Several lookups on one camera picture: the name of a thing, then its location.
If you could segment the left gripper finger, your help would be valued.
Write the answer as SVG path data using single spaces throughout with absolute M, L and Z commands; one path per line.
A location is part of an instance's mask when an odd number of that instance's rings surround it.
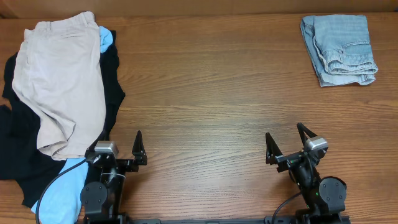
M 140 130 L 137 131 L 136 138 L 134 140 L 132 155 L 134 156 L 134 160 L 137 165 L 147 165 L 147 155 L 144 149 L 142 133 Z
M 94 142 L 88 147 L 88 151 L 94 151 L 98 141 L 104 141 L 106 137 L 106 131 L 102 130 L 101 134 L 94 140 Z

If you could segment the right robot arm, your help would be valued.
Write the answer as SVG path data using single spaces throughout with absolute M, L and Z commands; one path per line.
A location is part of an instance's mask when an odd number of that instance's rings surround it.
M 279 173 L 287 171 L 299 192 L 282 202 L 265 223 L 335 224 L 350 223 L 345 211 L 347 185 L 340 178 L 321 178 L 316 166 L 328 150 L 325 138 L 315 134 L 302 123 L 297 129 L 303 144 L 299 152 L 283 155 L 270 133 L 266 133 L 266 163 L 276 165 Z M 306 209 L 297 210 L 294 216 L 279 216 L 279 211 L 297 197 L 303 197 Z

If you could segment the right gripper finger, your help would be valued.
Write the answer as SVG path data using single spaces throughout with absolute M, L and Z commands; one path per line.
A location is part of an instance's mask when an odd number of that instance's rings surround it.
M 297 129 L 298 133 L 301 138 L 301 142 L 304 146 L 308 144 L 308 140 L 314 137 L 317 137 L 317 135 L 309 130 L 304 124 L 302 123 L 297 123 Z
M 283 157 L 283 153 L 280 151 L 271 134 L 266 133 L 266 164 L 277 164 L 281 157 Z

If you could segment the beige khaki shorts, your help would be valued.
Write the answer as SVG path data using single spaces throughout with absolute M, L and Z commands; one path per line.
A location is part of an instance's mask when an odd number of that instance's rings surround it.
M 56 161 L 83 157 L 106 117 L 95 15 L 86 11 L 26 29 L 12 89 L 40 118 L 42 154 Z

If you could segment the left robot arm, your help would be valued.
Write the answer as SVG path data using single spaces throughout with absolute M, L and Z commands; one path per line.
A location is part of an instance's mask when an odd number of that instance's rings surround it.
M 105 141 L 99 136 L 86 151 L 89 167 L 95 177 L 81 190 L 80 200 L 85 210 L 84 223 L 130 223 L 126 213 L 119 211 L 127 172 L 137 172 L 147 164 L 142 133 L 137 132 L 132 147 L 132 159 L 119 159 L 114 141 Z

